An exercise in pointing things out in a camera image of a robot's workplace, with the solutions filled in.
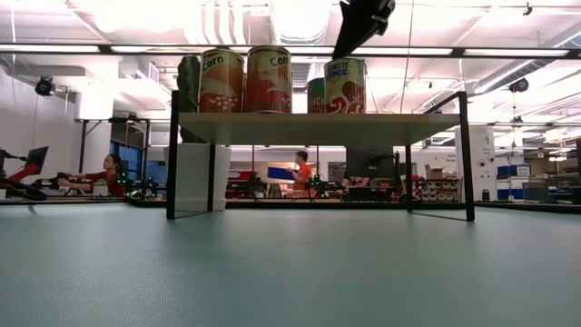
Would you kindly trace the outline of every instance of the wooden shelf top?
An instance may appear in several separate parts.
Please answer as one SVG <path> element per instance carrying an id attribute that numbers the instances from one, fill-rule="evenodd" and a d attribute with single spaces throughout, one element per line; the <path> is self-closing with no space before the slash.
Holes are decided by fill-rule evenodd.
<path id="1" fill-rule="evenodd" d="M 182 128 L 222 145 L 406 145 L 458 124 L 457 114 L 180 114 Z"/>

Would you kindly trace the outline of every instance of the green can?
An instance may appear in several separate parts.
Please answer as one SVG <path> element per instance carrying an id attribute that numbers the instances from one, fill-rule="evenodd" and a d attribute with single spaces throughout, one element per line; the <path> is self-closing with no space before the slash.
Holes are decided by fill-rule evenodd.
<path id="1" fill-rule="evenodd" d="M 307 99 L 309 99 L 309 114 L 325 112 L 325 79 L 315 78 L 307 83 Z"/>

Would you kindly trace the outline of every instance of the green floor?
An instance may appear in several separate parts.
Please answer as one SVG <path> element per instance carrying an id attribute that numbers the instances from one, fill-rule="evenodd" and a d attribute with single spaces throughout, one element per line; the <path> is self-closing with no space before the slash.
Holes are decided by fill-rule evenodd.
<path id="1" fill-rule="evenodd" d="M 581 217 L 0 207 L 2 326 L 581 326 Z"/>

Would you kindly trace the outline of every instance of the can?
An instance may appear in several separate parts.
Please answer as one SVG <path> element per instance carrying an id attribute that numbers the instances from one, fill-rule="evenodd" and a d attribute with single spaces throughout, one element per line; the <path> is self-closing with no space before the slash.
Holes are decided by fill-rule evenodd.
<path id="1" fill-rule="evenodd" d="M 259 45 L 248 52 L 245 113 L 291 112 L 291 53 L 282 46 Z"/>
<path id="2" fill-rule="evenodd" d="M 202 53 L 200 113 L 241 113 L 244 59 L 229 50 Z"/>
<path id="3" fill-rule="evenodd" d="M 365 114 L 365 62 L 336 59 L 325 64 L 325 112 Z"/>
<path id="4" fill-rule="evenodd" d="M 325 112 L 325 79 L 315 78 L 307 83 L 309 114 Z"/>

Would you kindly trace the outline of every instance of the man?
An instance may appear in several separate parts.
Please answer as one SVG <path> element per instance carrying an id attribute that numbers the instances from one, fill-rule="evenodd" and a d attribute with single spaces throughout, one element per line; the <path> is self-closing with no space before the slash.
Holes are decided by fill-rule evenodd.
<path id="1" fill-rule="evenodd" d="M 307 160 L 309 159 L 309 154 L 304 151 L 298 151 L 296 153 L 296 161 L 299 165 L 299 170 L 294 171 L 292 168 L 287 168 L 289 173 L 292 173 L 292 177 L 295 180 L 292 186 L 293 197 L 310 197 L 310 193 L 307 192 L 307 182 L 312 177 L 310 167 L 307 165 Z"/>

